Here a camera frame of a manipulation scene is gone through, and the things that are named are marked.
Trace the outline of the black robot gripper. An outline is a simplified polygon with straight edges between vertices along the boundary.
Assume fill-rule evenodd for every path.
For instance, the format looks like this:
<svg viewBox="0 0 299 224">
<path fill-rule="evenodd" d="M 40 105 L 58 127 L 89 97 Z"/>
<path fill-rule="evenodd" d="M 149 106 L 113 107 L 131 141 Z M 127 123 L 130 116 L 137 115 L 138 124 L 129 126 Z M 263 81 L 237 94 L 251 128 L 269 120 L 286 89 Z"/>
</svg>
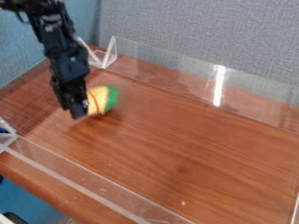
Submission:
<svg viewBox="0 0 299 224">
<path fill-rule="evenodd" d="M 89 113 L 86 77 L 90 73 L 89 51 L 75 39 L 75 26 L 64 0 L 0 0 L 0 8 L 28 17 L 27 24 L 51 61 L 52 90 L 60 106 L 79 119 Z"/>
</svg>

